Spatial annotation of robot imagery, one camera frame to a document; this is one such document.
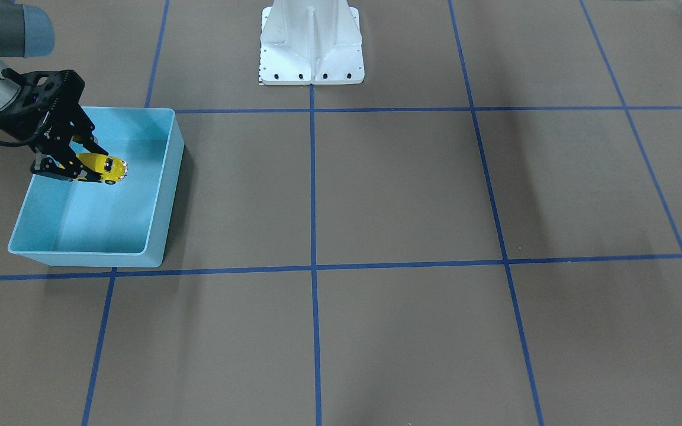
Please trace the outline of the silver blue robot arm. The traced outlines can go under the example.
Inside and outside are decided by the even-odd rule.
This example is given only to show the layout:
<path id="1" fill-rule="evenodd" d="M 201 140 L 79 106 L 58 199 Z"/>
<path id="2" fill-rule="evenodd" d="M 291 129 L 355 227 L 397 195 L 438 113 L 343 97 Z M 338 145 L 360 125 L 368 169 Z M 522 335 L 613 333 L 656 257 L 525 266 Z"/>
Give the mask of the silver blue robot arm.
<path id="1" fill-rule="evenodd" d="M 0 147 L 28 147 L 31 172 L 66 181 L 113 185 L 126 164 L 98 145 L 83 110 L 85 81 L 75 70 L 20 73 L 7 57 L 45 57 L 55 47 L 52 20 L 43 9 L 0 1 Z"/>

